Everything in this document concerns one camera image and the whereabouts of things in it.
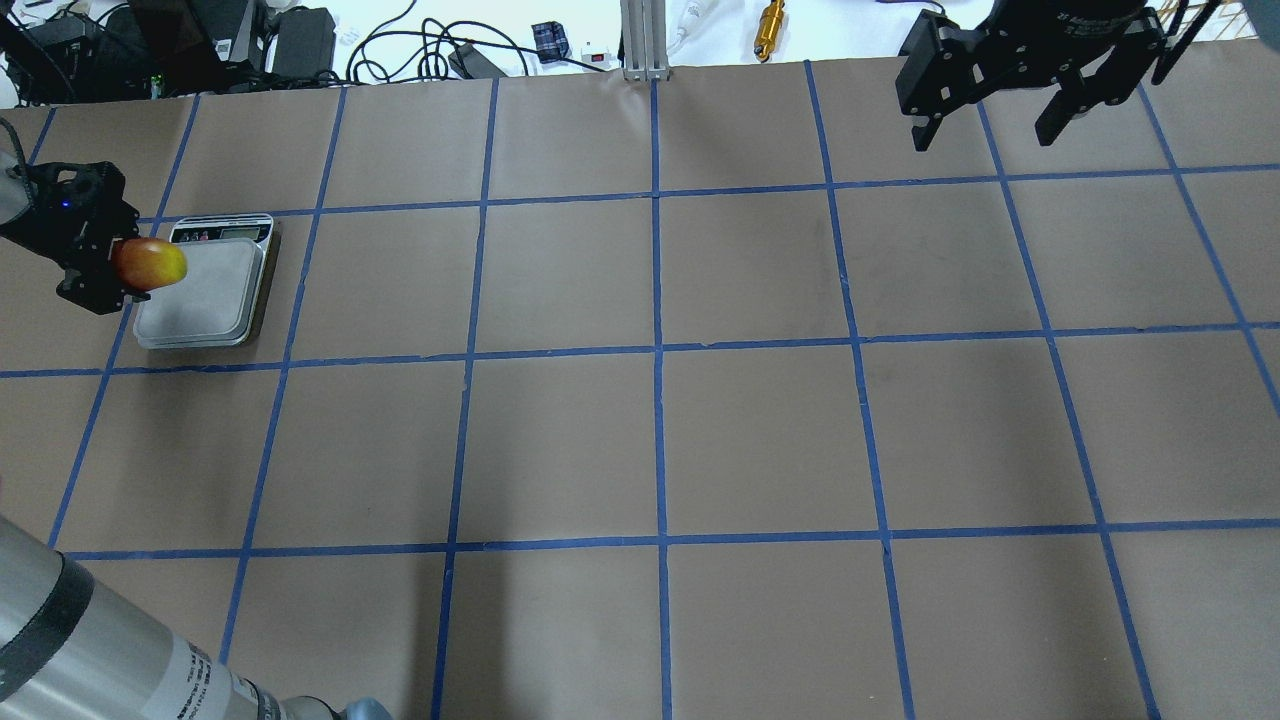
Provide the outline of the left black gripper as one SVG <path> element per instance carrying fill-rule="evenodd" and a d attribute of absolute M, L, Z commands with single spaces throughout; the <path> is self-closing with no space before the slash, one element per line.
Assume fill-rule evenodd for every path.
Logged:
<path fill-rule="evenodd" d="M 128 301 L 150 299 L 111 265 L 116 242 L 140 237 L 140 214 L 124 190 L 125 177 L 110 161 L 4 160 L 1 236 L 63 270 L 61 299 L 99 315 L 119 313 Z"/>

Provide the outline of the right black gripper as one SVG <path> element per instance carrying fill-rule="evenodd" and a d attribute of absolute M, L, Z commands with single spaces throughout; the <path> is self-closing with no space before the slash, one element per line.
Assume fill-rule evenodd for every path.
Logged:
<path fill-rule="evenodd" d="M 923 10 L 895 79 L 911 143 L 927 152 L 950 113 L 995 92 L 1056 87 L 1034 123 L 1041 147 L 1098 104 L 1125 102 L 1171 70 L 1171 35 L 1143 1 L 997 1 L 973 29 Z"/>

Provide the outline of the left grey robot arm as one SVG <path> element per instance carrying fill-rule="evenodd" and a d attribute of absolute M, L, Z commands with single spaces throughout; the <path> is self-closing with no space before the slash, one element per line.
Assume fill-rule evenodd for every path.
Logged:
<path fill-rule="evenodd" d="M 56 292 L 97 314 L 146 301 L 127 278 L 137 213 L 109 163 L 33 165 L 3 154 L 3 237 L 58 264 Z M 5 719 L 387 719 L 361 698 L 335 710 L 280 700 L 123 598 L 74 559 L 3 523 Z"/>

